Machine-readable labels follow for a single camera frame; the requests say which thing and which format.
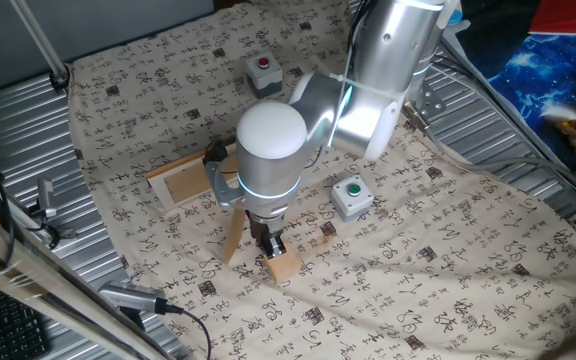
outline black cable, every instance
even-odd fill
[[[359,27],[359,23],[361,20],[366,16],[368,11],[375,5],[376,1],[374,0],[362,0],[357,8],[357,12],[355,13],[355,18],[353,19],[352,25],[350,26],[350,32],[348,33],[348,49],[352,48],[352,53],[355,53],[355,42],[354,37],[355,33],[357,32],[357,28]]]
[[[170,312],[173,314],[187,315],[191,319],[195,320],[197,324],[199,324],[199,326],[201,326],[201,328],[204,330],[204,334],[206,334],[206,341],[208,342],[208,357],[206,357],[206,359],[210,360],[210,354],[212,353],[212,344],[210,342],[210,335],[208,334],[208,329],[206,328],[206,325],[204,325],[204,323],[195,315],[175,305],[166,304],[166,312]]]
[[[321,152],[323,151],[323,149],[324,149],[324,146],[321,145],[321,146],[319,147],[319,152],[317,153],[317,157],[315,158],[315,160],[312,162],[312,164],[306,166],[306,167],[304,168],[304,170],[305,170],[305,169],[310,169],[311,167],[315,166],[315,164],[317,163],[317,160],[319,160],[319,156],[321,155]]]
[[[41,216],[41,226],[39,226],[38,228],[26,228],[26,230],[32,231],[32,232],[37,232],[37,231],[44,230],[46,228],[46,225],[48,225],[48,219],[46,218],[45,215],[42,215]]]
[[[0,211],[0,224],[2,227],[8,228],[8,251],[6,252],[6,257],[4,260],[5,266],[8,266],[10,259],[12,258],[12,253],[15,249],[15,231],[14,231],[14,220],[12,214],[10,213],[10,206],[8,205],[8,197],[3,185],[3,174],[0,172],[0,196],[1,196],[1,208]]]

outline metal rod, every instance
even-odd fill
[[[68,71],[59,59],[55,49],[50,44],[46,34],[41,29],[41,26],[37,22],[35,15],[33,15],[32,10],[30,10],[30,7],[28,7],[26,0],[10,0],[10,2],[17,11],[21,21],[23,21],[24,25],[26,26],[26,29],[35,40],[37,47],[44,55],[48,65],[52,69],[54,79],[57,82],[66,81],[68,79]]]
[[[32,234],[21,228],[26,243],[15,246],[13,256],[10,261],[10,268],[0,272],[0,291],[7,293],[13,298],[36,307],[39,312],[45,311],[46,315],[62,322],[72,330],[97,342],[107,350],[118,355],[122,359],[137,359],[138,356],[127,351],[124,346],[115,343],[115,338],[125,344],[129,344],[132,349],[141,355],[152,360],[171,360],[172,357],[166,353],[156,342],[152,341],[143,330],[139,329],[128,318],[112,310],[109,311],[94,301],[89,295],[76,287],[68,280],[68,274],[74,274],[66,265],[58,259],[52,252],[43,246]],[[8,234],[0,228],[0,258],[6,253]],[[18,278],[24,282],[17,283]],[[56,311],[58,309],[45,307],[45,303],[31,301],[37,295],[52,294],[55,299],[70,306],[74,311],[88,319],[94,319],[96,325],[91,326],[87,322],[77,321],[76,317],[70,314]]]

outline patterned tablecloth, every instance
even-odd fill
[[[275,286],[248,230],[231,266],[209,194],[164,214],[147,171],[233,134],[256,100],[244,59],[270,50],[287,99],[308,71],[342,71],[347,5],[237,5],[73,64],[70,128],[132,281],[203,319],[214,359],[534,359],[576,333],[576,245],[546,204],[463,172],[401,120],[375,162],[330,152],[284,238],[303,265]],[[370,212],[343,223],[332,184],[361,174]],[[163,318],[193,358],[204,335]]]

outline metal corrugated wall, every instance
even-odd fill
[[[57,93],[47,76],[0,91],[0,170],[8,193],[26,207],[37,199],[37,177],[53,180],[58,215],[49,224],[77,233],[54,252],[85,281],[99,288],[108,280],[128,280],[75,158],[66,94]],[[144,314],[143,320],[165,350],[180,350],[156,316]],[[116,358],[53,320],[46,327],[53,350],[43,359]]]

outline red button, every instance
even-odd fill
[[[257,60],[257,64],[261,69],[267,69],[268,66],[270,66],[270,60],[268,60],[267,58],[261,58]]]

